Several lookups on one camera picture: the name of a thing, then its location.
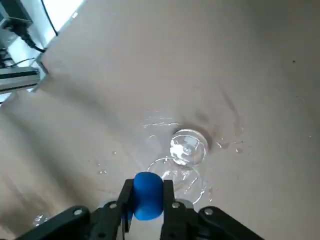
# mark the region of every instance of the black cable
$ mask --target black cable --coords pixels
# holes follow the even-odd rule
[[[37,46],[34,46],[33,48],[34,48],[35,50],[38,50],[40,53],[45,53],[45,52],[46,52],[46,50],[41,49],[41,48],[39,48],[39,47],[37,47]]]
[[[18,35],[30,48],[38,50],[41,53],[44,53],[46,51],[36,46],[35,42],[32,40],[30,34],[28,33],[28,29],[25,24],[13,20],[7,23],[5,29]]]
[[[47,8],[46,8],[46,5],[45,5],[45,3],[44,3],[44,0],[41,0],[41,3],[42,3],[42,6],[43,6],[44,13],[45,13],[46,17],[48,18],[48,21],[49,21],[49,23],[50,23],[50,25],[51,25],[51,27],[52,27],[52,29],[53,29],[53,31],[54,31],[54,33],[55,33],[55,35],[56,35],[56,36],[58,36],[58,35],[59,35],[59,33],[57,32],[57,30],[56,30],[56,28],[55,28],[54,24],[53,24],[53,23],[52,23],[52,21],[51,21],[51,18],[50,18],[49,14],[48,14],[48,11],[47,11]]]
[[[16,67],[18,64],[21,64],[21,63],[23,63],[23,62],[25,62],[25,61],[29,61],[29,60],[34,60],[34,59],[36,59],[36,58],[35,58],[35,57],[31,57],[31,58],[24,59],[24,60],[22,60],[22,61],[18,61],[18,62],[16,62],[15,64],[12,64],[12,65],[10,66],[10,68],[14,68],[14,67]]]

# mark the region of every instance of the wire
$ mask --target wire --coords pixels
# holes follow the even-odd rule
[[[22,61],[18,61],[18,62],[16,62],[15,64],[12,64],[12,65],[10,66],[10,68],[14,68],[14,67],[16,67],[17,65],[19,65],[19,64],[21,64],[21,63],[23,63],[23,62],[25,62],[25,61],[34,60],[34,59],[36,59],[36,58],[35,58],[35,57],[32,57],[32,58],[27,58],[27,59],[22,60]]]
[[[34,48],[35,50],[38,50],[40,53],[45,53],[45,52],[46,52],[46,50],[41,49],[41,48],[39,48],[39,47],[37,47],[37,46],[34,46],[33,48]]]
[[[56,28],[55,28],[54,24],[53,24],[53,23],[52,23],[52,21],[51,21],[51,18],[50,18],[49,14],[48,14],[48,11],[47,11],[47,8],[46,8],[46,5],[45,5],[45,3],[44,3],[44,0],[41,0],[41,3],[42,3],[42,6],[43,6],[44,13],[45,13],[46,17],[48,18],[48,21],[49,21],[49,23],[50,23],[50,25],[51,25],[51,27],[52,27],[52,29],[53,29],[53,31],[54,31],[54,33],[55,33],[55,35],[56,35],[56,36],[58,36],[58,35],[59,35],[59,33],[57,32],[57,30],[56,30]]]

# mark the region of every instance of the screw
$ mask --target screw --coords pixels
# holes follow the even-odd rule
[[[73,212],[73,215],[78,216],[78,215],[82,214],[82,212],[83,212],[82,209],[77,209]]]
[[[206,208],[204,210],[205,215],[212,215],[214,213],[214,211],[211,208]]]
[[[111,209],[114,209],[114,208],[116,208],[117,207],[117,204],[116,203],[112,203],[112,204],[110,204],[110,206],[109,206],[109,208],[111,208]]]
[[[179,208],[179,206],[180,206],[180,204],[177,203],[177,202],[172,203],[172,207],[173,207],[174,209]]]

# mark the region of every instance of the blue sponge ball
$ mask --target blue sponge ball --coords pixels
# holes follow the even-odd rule
[[[141,221],[159,217],[163,211],[164,188],[161,177],[140,172],[133,180],[134,216]]]

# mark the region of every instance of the beige table surface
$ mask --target beige table surface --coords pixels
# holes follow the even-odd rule
[[[2,235],[94,209],[177,127],[196,126],[212,141],[212,201],[196,209],[217,206],[266,239],[318,239],[319,6],[88,0],[44,54],[40,89],[0,109]],[[158,239],[160,223],[135,221],[129,239]]]

